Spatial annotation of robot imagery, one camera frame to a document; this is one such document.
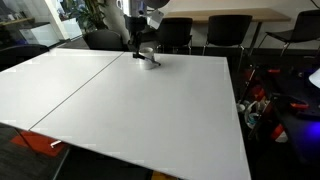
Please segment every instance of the chair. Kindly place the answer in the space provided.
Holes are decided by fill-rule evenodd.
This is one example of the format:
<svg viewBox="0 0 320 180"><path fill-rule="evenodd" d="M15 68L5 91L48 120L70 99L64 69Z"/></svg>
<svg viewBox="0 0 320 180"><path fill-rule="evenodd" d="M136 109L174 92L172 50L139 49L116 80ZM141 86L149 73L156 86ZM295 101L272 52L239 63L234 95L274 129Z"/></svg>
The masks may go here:
<svg viewBox="0 0 320 180"><path fill-rule="evenodd" d="M238 71L240 69L244 47L241 45L252 16L249 15L217 15L210 16L208 22L207 42L203 47L202 55L204 55L206 47L209 44L216 46L234 46L241 48L240 61Z"/></svg>
<svg viewBox="0 0 320 180"><path fill-rule="evenodd" d="M0 70L4 70L48 52L49 48L39 44L11 46L0 50Z"/></svg>
<svg viewBox="0 0 320 180"><path fill-rule="evenodd" d="M191 54L192 35L190 35L192 27L192 18L164 18L156 32L157 40L162 46L182 47L188 46L189 54Z"/></svg>
<svg viewBox="0 0 320 180"><path fill-rule="evenodd" d="M125 46L123 45L121 35L107 29L87 33L84 35L83 39L89 48L93 50L126 50Z"/></svg>
<svg viewBox="0 0 320 180"><path fill-rule="evenodd" d="M291 43L300 43L316 40L320 37L320 10L302 11L299 13L296 24L292 30L282 32L266 32L258 48L267 36L284 42L280 56L288 49Z"/></svg>

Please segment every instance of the dark floor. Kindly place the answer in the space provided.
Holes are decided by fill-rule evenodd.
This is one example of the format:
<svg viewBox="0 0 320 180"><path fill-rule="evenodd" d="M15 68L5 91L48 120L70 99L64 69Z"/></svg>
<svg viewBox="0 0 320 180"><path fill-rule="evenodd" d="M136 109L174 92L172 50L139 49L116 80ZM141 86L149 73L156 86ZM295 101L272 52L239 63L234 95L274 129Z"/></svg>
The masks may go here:
<svg viewBox="0 0 320 180"><path fill-rule="evenodd" d="M82 38L62 45L60 48L88 49ZM193 55L201 55L202 48L192 49ZM181 49L178 54L187 54L187 49ZM206 56L227 56L231 71L232 84L236 99L244 88L242 73L236 73L239 50L226 48L208 48ZM280 50L259 49L254 55L278 56ZM315 51L288 50L286 55L312 56ZM250 60L244 58L241 71L248 67ZM275 143L270 140L249 141L248 128L240 117L248 162L252 179L256 180L314 180L320 179L318 169L302 165L290 143ZM0 179L52 179L61 162L62 152L58 157L35 155L30 149L10 143L15 136L11 128L1 128L0 131ZM110 179L110 180L146 180L150 179L150 170L127 164L97 153L72 147L57 179Z"/></svg>

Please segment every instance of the white table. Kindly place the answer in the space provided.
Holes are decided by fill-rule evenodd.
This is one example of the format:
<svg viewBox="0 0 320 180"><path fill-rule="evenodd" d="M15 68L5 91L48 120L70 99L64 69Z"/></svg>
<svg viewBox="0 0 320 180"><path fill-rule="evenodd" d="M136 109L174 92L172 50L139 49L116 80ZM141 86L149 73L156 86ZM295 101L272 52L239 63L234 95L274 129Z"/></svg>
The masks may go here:
<svg viewBox="0 0 320 180"><path fill-rule="evenodd" d="M123 54L31 131L182 179L250 179L226 58L156 57L148 71Z"/></svg>
<svg viewBox="0 0 320 180"><path fill-rule="evenodd" d="M29 130L122 53L54 49L0 72L0 122Z"/></svg>

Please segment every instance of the red object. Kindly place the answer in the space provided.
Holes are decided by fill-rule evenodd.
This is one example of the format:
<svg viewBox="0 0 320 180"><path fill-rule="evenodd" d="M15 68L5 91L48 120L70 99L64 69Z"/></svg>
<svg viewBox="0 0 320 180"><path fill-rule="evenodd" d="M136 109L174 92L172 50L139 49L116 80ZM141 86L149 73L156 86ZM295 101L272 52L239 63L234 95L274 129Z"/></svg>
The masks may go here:
<svg viewBox="0 0 320 180"><path fill-rule="evenodd" d="M297 104L297 103L291 103L291 107L299 110L305 110L309 108L309 104Z"/></svg>
<svg viewBox="0 0 320 180"><path fill-rule="evenodd" d="M23 131L21 135L28 141L34 151L46 154L48 156L57 156L59 152L65 147L65 144L61 143L56 145L54 148L51 148L50 144L55 142L56 140L41 136L36 133ZM30 148L19 135L15 136L11 140L11 142Z"/></svg>
<svg viewBox="0 0 320 180"><path fill-rule="evenodd" d="M280 135L281 133L284 131L283 129L283 126L281 124L279 124L275 129L274 131L272 132L271 134L271 138L276 140Z"/></svg>

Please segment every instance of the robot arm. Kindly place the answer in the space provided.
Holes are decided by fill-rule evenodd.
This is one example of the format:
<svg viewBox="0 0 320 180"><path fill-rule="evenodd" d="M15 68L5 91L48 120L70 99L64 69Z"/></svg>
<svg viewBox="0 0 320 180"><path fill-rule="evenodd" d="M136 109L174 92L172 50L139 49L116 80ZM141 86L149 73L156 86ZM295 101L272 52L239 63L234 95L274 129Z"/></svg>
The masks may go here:
<svg viewBox="0 0 320 180"><path fill-rule="evenodd" d="M117 0L117 6L124 13L126 28L130 34L129 49L136 52L134 58L139 57L142 31L145 26L158 29L163 18L163 13L158 8L162 8L168 2L169 0ZM148 7L154 10L148 13Z"/></svg>

